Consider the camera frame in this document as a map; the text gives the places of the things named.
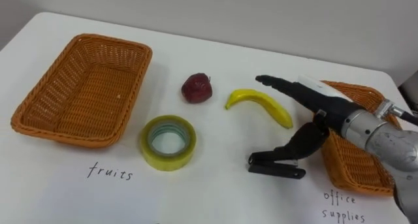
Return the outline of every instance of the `apple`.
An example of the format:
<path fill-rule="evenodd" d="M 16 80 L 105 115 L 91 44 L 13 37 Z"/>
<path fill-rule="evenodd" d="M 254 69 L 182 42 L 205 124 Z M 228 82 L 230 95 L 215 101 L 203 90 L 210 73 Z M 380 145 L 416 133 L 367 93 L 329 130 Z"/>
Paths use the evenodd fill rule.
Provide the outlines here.
<path fill-rule="evenodd" d="M 182 86 L 182 95 L 188 103 L 203 103 L 212 96 L 210 79 L 204 73 L 192 74 Z"/>

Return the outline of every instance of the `white table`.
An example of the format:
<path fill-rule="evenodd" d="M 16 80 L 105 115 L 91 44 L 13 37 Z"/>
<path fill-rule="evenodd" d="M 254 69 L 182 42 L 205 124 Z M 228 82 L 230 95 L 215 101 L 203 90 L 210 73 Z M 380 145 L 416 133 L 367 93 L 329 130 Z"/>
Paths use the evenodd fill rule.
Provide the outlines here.
<path fill-rule="evenodd" d="M 125 134 L 105 150 L 63 146 L 10 128 L 15 108 L 80 33 L 143 42 L 153 49 Z M 307 170 L 301 180 L 246 170 L 251 152 L 284 145 L 312 116 L 291 98 L 257 83 L 256 75 L 295 81 L 299 74 L 308 74 L 320 80 L 362 84 L 407 108 L 384 72 L 51 13 L 36 15 L 13 38 L 0 52 L 0 67 L 0 223 L 337 223 L 337 214 L 330 217 L 331 211 L 340 218 L 348 212 L 354 220 L 344 219 L 347 224 L 362 223 L 360 216 L 365 223 L 407 223 L 390 198 L 333 188 L 320 153 L 300 162 Z M 182 100 L 180 86 L 196 72 L 211 76 L 214 95 L 192 105 Z M 224 110 L 227 97 L 237 88 L 258 89 L 277 99 L 293 116 L 295 127 L 280 127 L 250 102 Z M 138 132 L 163 114 L 189 120 L 198 134 L 191 162 L 176 172 L 154 170 L 137 150 Z M 95 162 L 106 169 L 129 171 L 133 179 L 86 178 Z M 344 199 L 354 198 L 355 204 L 332 206 L 324 198 L 331 189 Z"/>

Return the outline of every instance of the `wicker basket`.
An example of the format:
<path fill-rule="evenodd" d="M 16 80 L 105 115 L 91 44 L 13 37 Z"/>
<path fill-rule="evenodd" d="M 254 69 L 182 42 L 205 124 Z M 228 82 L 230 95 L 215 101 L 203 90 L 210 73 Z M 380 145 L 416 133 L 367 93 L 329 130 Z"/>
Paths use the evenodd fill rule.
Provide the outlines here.
<path fill-rule="evenodd" d="M 324 83 L 336 88 L 356 103 L 374 112 L 384 96 L 373 88 L 339 82 Z M 386 120 L 400 128 L 392 115 Z M 393 195 L 393 179 L 379 160 L 331 132 L 322 147 L 323 159 L 331 182 L 340 189 L 369 195 Z"/>
<path fill-rule="evenodd" d="M 25 135 L 101 148 L 122 135 L 152 56 L 143 44 L 76 36 L 16 109 Z"/>

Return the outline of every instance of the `yellow banana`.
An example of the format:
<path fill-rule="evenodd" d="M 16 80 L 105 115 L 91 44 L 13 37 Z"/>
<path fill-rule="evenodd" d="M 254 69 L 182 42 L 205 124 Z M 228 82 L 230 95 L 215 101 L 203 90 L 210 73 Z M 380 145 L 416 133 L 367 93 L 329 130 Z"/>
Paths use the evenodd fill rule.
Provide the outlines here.
<path fill-rule="evenodd" d="M 234 104 L 242 101 L 254 101 L 260 104 L 281 126 L 287 129 L 293 127 L 292 117 L 284 107 L 266 93 L 261 93 L 254 89 L 237 89 L 233 91 L 225 108 L 228 110 Z"/>

